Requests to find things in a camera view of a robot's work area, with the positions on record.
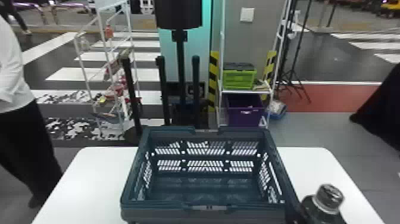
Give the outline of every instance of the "green drawer unit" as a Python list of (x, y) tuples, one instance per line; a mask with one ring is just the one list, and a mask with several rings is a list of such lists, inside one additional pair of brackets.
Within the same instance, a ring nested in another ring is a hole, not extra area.
[(257, 70), (250, 63), (224, 63), (224, 89), (250, 90)]

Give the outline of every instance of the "black speaker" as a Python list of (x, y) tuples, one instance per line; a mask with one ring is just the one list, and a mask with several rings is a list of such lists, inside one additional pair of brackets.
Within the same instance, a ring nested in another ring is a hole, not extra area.
[(202, 26), (202, 0), (155, 0), (157, 27), (188, 30)]

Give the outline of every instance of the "person's leg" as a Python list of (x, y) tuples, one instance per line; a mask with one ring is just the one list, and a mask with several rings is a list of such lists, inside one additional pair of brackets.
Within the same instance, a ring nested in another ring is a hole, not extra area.
[(62, 176), (51, 140), (36, 101), (10, 113), (3, 120), (2, 134), (15, 148), (10, 163), (34, 197), (45, 201)]
[(10, 23), (10, 20), (8, 18), (8, 5), (6, 2), (1, 1), (0, 2), (0, 15), (3, 17), (3, 19), (7, 22)]
[(24, 31), (28, 30), (28, 27), (26, 26), (25, 21), (22, 19), (21, 15), (17, 12), (16, 8), (13, 5), (11, 5), (9, 14), (12, 15), (17, 20), (17, 22), (20, 25), (22, 30), (24, 30)]
[(7, 138), (4, 138), (3, 135), (0, 135), (0, 165), (5, 168), (10, 174), (15, 176), (19, 181), (23, 182), (21, 176), (16, 171), (13, 163), (11, 162), (10, 158), (13, 157), (10, 153), (13, 153), (13, 146), (9, 143)]

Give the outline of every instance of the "bottle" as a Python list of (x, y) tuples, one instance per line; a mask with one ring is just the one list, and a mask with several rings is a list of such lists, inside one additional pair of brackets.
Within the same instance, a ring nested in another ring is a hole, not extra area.
[(339, 211), (344, 196), (330, 184), (321, 185), (315, 195), (306, 196), (301, 203), (307, 224), (346, 224)]
[(114, 37), (114, 31), (113, 28), (111, 28), (111, 26), (109, 24), (107, 24), (105, 26), (105, 30), (104, 30), (104, 36), (107, 39), (113, 38)]

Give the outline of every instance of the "light switch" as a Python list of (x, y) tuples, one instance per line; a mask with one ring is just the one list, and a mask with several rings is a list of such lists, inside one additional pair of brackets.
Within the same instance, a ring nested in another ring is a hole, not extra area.
[(242, 8), (240, 12), (240, 21), (242, 22), (253, 22), (254, 19), (254, 8)]

